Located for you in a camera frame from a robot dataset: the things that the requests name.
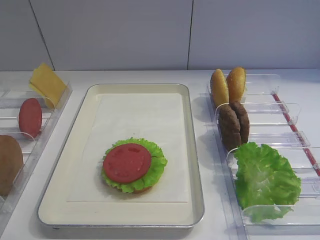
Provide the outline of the brown meat patty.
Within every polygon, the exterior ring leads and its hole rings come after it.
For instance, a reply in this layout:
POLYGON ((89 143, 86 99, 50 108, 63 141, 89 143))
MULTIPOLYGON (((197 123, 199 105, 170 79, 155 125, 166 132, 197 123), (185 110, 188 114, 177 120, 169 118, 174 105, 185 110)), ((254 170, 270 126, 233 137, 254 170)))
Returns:
POLYGON ((241 126, 236 112, 228 104, 219 108, 218 124, 224 147, 228 151, 239 147, 242 143, 241 126))
POLYGON ((241 143, 245 144, 248 142, 250 133, 250 120, 248 113, 244 106, 239 102, 235 101, 230 104, 231 109, 235 112, 240 125, 240 137, 241 143))

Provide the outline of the tomato slice on burger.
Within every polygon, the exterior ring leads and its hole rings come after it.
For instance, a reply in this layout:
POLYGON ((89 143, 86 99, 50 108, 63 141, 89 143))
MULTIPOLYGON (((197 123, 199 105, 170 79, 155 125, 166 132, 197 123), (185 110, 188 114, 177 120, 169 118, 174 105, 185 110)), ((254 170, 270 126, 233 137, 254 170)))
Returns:
POLYGON ((106 154, 102 168, 110 180, 128 184, 141 179, 148 172, 151 162, 151 154, 144 146, 126 143, 106 154))

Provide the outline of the lettuce leaf on burger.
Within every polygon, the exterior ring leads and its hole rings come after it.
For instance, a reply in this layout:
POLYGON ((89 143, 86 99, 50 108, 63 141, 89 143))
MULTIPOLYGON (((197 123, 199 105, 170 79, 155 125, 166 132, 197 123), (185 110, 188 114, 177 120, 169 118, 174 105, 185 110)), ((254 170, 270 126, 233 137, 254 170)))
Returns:
POLYGON ((144 138, 128 138, 125 140, 118 140, 116 143, 112 145, 111 148, 109 148, 103 157, 103 160, 105 159, 106 155, 115 147, 124 145, 124 144, 139 144, 143 147, 145 147, 151 154, 151 165, 147 173, 140 179, 135 180, 131 183, 118 183, 115 181, 112 181, 109 179, 104 170, 103 166, 101 167, 101 176, 104 180, 104 182, 112 188, 117 189, 120 191, 120 189, 124 186, 134 186, 137 189, 143 189, 144 187, 154 186, 159 179, 161 178, 162 174, 164 173, 165 167, 168 163, 168 160, 163 154, 162 149, 154 142, 146 140, 144 138))

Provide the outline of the yellow cheese slices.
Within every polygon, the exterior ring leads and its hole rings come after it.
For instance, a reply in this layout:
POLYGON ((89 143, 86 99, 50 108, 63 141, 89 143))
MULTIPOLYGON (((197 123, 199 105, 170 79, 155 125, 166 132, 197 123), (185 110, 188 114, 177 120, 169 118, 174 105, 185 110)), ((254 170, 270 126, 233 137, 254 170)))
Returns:
POLYGON ((67 87, 46 63, 33 70, 28 86, 44 97, 44 103, 50 109, 57 107, 67 87))

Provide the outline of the green lettuce leaf in rack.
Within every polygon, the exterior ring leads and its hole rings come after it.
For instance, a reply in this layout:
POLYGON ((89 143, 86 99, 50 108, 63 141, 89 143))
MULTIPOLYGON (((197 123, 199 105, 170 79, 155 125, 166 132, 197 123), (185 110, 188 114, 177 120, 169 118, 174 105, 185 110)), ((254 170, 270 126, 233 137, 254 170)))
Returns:
POLYGON ((287 158, 267 144, 241 145, 237 160, 235 193, 244 214, 253 223, 283 218, 299 200, 301 179, 287 158))

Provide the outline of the red tomato slice in rack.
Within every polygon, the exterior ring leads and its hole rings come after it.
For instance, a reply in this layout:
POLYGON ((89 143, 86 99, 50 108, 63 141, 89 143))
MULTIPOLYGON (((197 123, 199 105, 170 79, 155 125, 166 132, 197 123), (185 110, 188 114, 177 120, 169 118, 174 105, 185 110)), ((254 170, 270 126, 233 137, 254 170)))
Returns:
POLYGON ((42 126, 42 109, 36 98, 25 100, 19 110, 19 129, 28 138, 35 138, 42 126))

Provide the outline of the white paper tray liner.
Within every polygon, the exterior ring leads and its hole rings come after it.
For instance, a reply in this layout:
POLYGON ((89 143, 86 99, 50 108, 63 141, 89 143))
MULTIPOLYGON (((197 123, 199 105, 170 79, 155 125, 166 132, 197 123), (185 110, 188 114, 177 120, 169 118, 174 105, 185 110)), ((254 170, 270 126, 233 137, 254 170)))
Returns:
POLYGON ((188 155, 180 94, 99 94, 74 124, 83 141, 71 171, 70 202, 182 202, 189 200, 188 155), (143 193, 123 193, 101 176, 105 151, 131 137, 156 143, 167 159, 158 183, 143 193))

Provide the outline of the metal baking tray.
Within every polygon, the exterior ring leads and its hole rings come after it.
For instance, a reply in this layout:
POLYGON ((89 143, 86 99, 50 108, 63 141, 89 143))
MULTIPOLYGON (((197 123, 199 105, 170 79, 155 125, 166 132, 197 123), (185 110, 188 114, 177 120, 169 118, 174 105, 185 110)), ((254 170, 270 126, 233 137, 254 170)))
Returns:
POLYGON ((182 84, 96 84, 80 105, 66 142, 55 163, 38 207, 38 218, 51 227, 164 227, 191 228, 204 215, 204 200, 196 151, 189 89, 182 84), (99 94, 179 94, 182 98, 188 159, 187 202, 68 201, 76 159, 83 141, 74 124, 82 109, 99 94))

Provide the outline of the left bun half right rack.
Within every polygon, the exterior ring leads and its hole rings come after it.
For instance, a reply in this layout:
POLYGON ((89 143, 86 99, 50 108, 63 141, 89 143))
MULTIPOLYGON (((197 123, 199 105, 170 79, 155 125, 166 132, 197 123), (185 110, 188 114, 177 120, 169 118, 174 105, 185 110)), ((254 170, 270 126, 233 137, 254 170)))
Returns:
POLYGON ((211 75, 210 90, 216 107, 229 102, 229 90, 226 78, 221 69, 217 68, 211 75))

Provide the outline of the bun half rack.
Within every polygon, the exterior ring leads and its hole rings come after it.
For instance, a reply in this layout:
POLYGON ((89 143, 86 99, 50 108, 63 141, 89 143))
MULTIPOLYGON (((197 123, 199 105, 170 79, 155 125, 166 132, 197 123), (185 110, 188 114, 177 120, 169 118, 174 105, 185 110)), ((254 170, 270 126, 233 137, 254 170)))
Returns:
POLYGON ((228 74, 227 87, 229 94, 229 102, 240 101, 243 97, 246 87, 246 70, 243 67, 235 67, 228 74))
POLYGON ((217 68, 211 75, 210 90, 216 107, 229 102, 229 90, 226 78, 221 69, 217 68))

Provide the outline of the bottom bun on tray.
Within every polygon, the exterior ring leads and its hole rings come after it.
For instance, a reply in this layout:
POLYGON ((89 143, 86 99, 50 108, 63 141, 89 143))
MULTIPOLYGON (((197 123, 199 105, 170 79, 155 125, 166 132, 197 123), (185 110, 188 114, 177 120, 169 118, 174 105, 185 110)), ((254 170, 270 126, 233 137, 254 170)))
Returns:
POLYGON ((147 187, 144 187, 142 189, 137 189, 134 186, 125 185, 124 187, 122 187, 120 189, 120 191, 123 192, 123 193, 128 193, 128 194, 141 194, 143 192, 146 192, 146 191, 150 190, 152 187, 153 186, 147 186, 147 187))

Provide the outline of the clear acrylic right rack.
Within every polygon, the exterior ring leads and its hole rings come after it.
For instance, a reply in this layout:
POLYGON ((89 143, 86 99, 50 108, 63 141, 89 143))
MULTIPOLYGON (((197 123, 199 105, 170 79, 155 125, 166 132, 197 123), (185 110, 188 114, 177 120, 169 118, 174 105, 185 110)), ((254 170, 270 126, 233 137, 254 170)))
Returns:
POLYGON ((241 99, 249 118, 248 141, 259 148, 268 147, 273 161, 287 159, 300 179, 300 195, 294 204, 239 205, 236 149, 222 143, 220 108, 212 91, 207 102, 228 192, 225 218, 232 240, 248 240, 252 235, 319 235, 320 233, 320 149, 311 146, 296 123, 301 111, 297 103, 287 103, 279 96, 281 77, 277 74, 247 74, 241 99))

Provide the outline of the clear acrylic rack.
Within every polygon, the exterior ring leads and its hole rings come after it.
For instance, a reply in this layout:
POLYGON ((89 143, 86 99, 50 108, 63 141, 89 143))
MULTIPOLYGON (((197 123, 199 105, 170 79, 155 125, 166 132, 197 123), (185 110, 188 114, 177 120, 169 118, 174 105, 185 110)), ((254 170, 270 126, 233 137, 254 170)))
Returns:
POLYGON ((277 74, 247 74, 241 99, 249 118, 248 141, 259 148, 268 147, 273 161, 287 159, 300 179, 300 195, 294 204, 239 205, 236 149, 222 143, 220 108, 212 91, 207 102, 228 192, 225 218, 232 240, 248 240, 252 235, 319 235, 320 233, 320 149, 311 146, 296 123, 301 111, 297 103, 287 103, 279 96, 281 77, 277 74))
POLYGON ((0 197, 0 227, 5 228, 31 177, 36 164, 68 102, 72 88, 67 84, 57 107, 49 108, 45 97, 31 90, 0 89, 0 134, 12 136, 17 140, 23 154, 23 164, 18 171, 13 186, 7 196, 0 197), (38 100, 42 110, 40 133, 35 137, 26 137, 19 129, 19 111, 24 101, 30 98, 38 100))

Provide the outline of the clear acrylic left rack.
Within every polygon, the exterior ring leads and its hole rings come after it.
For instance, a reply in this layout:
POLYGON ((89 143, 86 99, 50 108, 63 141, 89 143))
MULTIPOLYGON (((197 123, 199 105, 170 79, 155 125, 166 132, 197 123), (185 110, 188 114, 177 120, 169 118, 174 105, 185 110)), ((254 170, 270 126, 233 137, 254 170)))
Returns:
POLYGON ((36 164, 68 102, 72 88, 67 84, 57 107, 49 108, 45 97, 31 90, 0 89, 0 134, 12 136, 17 140, 23 154, 23 164, 18 171, 13 186, 7 196, 0 197, 0 227, 5 228, 31 177, 36 164), (40 133, 35 137, 26 137, 19 129, 19 111, 24 101, 30 98, 38 100, 42 110, 40 133))

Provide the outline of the brown bun in left rack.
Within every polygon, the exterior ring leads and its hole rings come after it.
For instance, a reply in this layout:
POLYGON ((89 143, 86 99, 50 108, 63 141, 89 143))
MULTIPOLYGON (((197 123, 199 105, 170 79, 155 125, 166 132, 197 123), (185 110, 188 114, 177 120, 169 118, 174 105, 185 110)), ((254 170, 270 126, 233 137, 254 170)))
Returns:
POLYGON ((9 135, 0 136, 0 195, 7 196, 23 165, 19 143, 9 135))

